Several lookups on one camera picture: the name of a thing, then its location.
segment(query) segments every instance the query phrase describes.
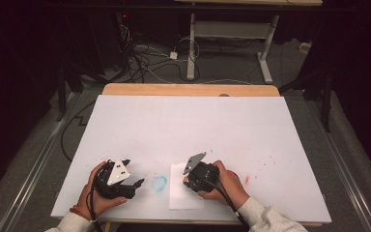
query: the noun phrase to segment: pink ink mark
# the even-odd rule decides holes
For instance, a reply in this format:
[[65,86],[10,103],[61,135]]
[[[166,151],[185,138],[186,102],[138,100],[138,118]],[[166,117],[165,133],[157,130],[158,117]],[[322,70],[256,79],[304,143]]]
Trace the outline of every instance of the pink ink mark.
[[245,182],[244,182],[246,186],[248,186],[248,184],[249,184],[249,180],[251,180],[251,177],[246,176],[246,177],[245,177]]

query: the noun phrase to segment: white paper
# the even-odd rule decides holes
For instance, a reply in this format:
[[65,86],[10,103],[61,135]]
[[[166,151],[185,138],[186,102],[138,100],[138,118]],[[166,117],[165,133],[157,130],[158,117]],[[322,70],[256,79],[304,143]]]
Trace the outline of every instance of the white paper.
[[170,178],[171,164],[201,152],[207,152],[203,162],[222,160],[262,204],[297,221],[331,221],[281,97],[99,96],[51,215],[63,217],[90,171],[111,159],[131,160],[131,179],[145,181],[131,200],[107,210],[104,218],[238,221],[229,207],[198,198],[189,188],[190,195],[204,201],[204,209],[170,210],[170,183],[185,187],[184,167],[171,177],[180,178],[176,181]]
[[204,199],[183,184],[183,170],[186,163],[171,164],[170,173],[170,210],[204,209]]

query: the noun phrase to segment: blue circle drawing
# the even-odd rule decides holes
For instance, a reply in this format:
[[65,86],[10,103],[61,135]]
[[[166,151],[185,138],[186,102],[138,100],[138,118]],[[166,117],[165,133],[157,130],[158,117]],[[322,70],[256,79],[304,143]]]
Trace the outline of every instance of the blue circle drawing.
[[155,177],[155,179],[152,182],[152,188],[158,192],[164,191],[164,188],[166,185],[167,185],[167,179],[163,176]]

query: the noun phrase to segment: person's right hand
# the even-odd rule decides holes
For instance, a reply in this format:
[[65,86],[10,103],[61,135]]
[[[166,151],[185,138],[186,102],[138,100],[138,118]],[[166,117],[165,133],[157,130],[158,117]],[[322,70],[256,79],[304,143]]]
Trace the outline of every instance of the person's right hand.
[[[215,161],[213,165],[219,170],[219,182],[222,184],[218,183],[217,186],[226,190],[234,206],[239,209],[249,198],[248,193],[243,189],[240,179],[234,172],[225,169],[221,160]],[[218,200],[222,204],[228,205],[221,193],[215,188],[210,192],[200,190],[198,191],[198,195],[204,199]]]
[[93,180],[95,179],[96,173],[105,164],[106,162],[103,161],[97,167],[95,167],[95,169],[92,170],[92,172],[90,173],[89,181],[87,185],[83,188],[82,192],[80,193],[80,197],[79,197],[77,204],[74,206],[74,208],[77,211],[79,211],[85,218],[92,218],[89,208],[88,208],[89,203],[90,203],[88,196],[90,194],[93,194],[93,207],[95,208],[93,210],[95,212],[96,218],[99,217],[101,214],[103,214],[103,212],[106,211],[107,209],[110,209],[115,206],[119,206],[128,201],[123,196],[119,196],[114,199],[103,198],[102,196],[100,196],[100,194],[98,193],[96,189],[94,189],[94,191],[91,192],[91,186],[93,184]]

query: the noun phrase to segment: dark background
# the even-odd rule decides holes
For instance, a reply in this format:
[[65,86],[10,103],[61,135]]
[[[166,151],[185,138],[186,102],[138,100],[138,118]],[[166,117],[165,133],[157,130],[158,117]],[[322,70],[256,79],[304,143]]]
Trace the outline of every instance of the dark background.
[[[319,14],[282,15],[274,41],[282,44],[296,38],[314,42],[299,78],[331,62],[333,90],[371,159],[369,3],[324,2],[325,6],[333,7],[361,4],[356,14],[329,14],[324,18]],[[117,62],[113,57],[119,51],[119,38],[109,17],[110,14],[49,11],[35,0],[0,1],[0,179],[30,130],[49,109],[49,98],[58,87],[61,68],[73,61],[86,70],[103,73],[105,66]],[[251,20],[244,15],[234,19]],[[128,14],[128,25],[133,30],[170,45],[175,44],[180,35],[187,35],[188,23],[188,14]],[[300,88],[314,88],[321,84],[321,78],[324,77],[313,78]]]

